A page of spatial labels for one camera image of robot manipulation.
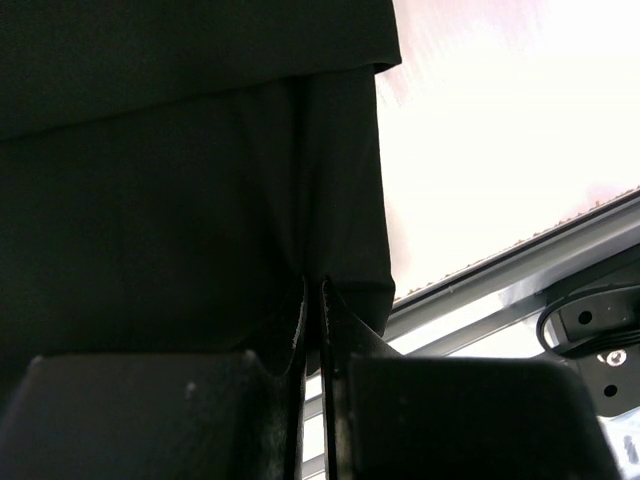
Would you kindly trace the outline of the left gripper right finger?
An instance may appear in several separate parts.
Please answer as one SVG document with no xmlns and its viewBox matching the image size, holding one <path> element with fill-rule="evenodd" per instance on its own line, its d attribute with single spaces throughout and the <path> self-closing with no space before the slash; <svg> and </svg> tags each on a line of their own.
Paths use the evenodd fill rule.
<svg viewBox="0 0 640 480">
<path fill-rule="evenodd" d="M 331 479 L 616 479 L 585 386 L 538 360 L 413 358 L 321 293 Z"/>
</svg>

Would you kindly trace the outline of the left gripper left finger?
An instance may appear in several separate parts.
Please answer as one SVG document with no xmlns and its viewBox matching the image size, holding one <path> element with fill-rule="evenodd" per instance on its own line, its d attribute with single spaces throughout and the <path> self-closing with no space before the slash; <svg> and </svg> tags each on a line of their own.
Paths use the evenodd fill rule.
<svg viewBox="0 0 640 480">
<path fill-rule="evenodd" d="M 228 353 L 32 361 L 1 421 L 5 479 L 297 479 L 307 286 Z"/>
</svg>

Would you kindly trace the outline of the black trousers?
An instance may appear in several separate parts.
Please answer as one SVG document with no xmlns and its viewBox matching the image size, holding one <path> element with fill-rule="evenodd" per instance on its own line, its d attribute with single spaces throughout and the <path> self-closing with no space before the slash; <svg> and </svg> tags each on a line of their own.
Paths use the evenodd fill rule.
<svg viewBox="0 0 640 480">
<path fill-rule="evenodd" d="M 382 333 L 389 1 L 5 1 L 1 369 L 227 350 L 299 278 Z"/>
</svg>

